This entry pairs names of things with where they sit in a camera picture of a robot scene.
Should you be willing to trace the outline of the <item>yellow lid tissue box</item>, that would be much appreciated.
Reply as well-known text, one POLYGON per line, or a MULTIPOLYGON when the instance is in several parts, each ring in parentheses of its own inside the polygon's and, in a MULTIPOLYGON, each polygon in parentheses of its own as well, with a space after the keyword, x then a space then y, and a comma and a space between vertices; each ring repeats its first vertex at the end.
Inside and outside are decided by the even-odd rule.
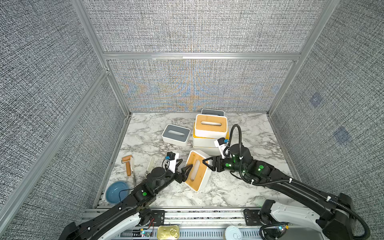
POLYGON ((214 148, 215 141, 220 138, 229 138, 229 132, 217 132, 211 130, 193 130, 193 146, 203 148, 214 148))

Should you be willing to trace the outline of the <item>large bamboo lid tissue box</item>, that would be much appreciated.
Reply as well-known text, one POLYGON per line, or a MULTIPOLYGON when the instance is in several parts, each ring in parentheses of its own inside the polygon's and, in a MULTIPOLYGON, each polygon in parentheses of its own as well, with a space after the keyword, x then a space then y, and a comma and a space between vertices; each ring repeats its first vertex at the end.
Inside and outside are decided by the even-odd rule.
POLYGON ((205 154, 209 155, 209 156, 220 156, 221 153, 220 153, 220 150, 218 148, 210 148, 210 147, 195 147, 193 146, 193 150, 198 150, 198 151, 202 151, 204 152, 205 154))

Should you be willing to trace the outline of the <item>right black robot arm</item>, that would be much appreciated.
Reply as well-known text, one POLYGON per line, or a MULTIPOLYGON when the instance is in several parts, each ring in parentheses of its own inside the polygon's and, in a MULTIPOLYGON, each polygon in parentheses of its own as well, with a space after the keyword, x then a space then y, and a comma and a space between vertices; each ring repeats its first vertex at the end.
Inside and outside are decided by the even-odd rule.
POLYGON ((310 187, 286 174, 276 167, 256 160, 242 143, 242 130, 238 124, 233 129, 239 133, 239 142, 232 145, 232 138, 216 141, 219 156, 203 160, 203 164, 213 172, 230 171, 239 173, 237 179, 251 186, 265 187, 280 192, 301 203, 309 211, 304 223, 321 232, 329 240, 367 240, 371 230, 366 221, 355 212, 350 196, 338 196, 310 187))

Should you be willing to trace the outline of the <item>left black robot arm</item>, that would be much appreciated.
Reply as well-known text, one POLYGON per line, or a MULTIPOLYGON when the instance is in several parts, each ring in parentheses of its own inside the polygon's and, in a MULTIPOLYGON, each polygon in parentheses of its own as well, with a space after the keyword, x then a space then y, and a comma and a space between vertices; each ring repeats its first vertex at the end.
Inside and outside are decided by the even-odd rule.
POLYGON ((190 164, 174 172, 163 167, 152 169, 147 178, 118 204, 78 226, 74 222, 68 224, 59 239, 110 240, 124 230, 137 226, 142 218, 150 215, 149 205, 156 200, 157 194, 174 181, 185 182, 192 168, 190 164))

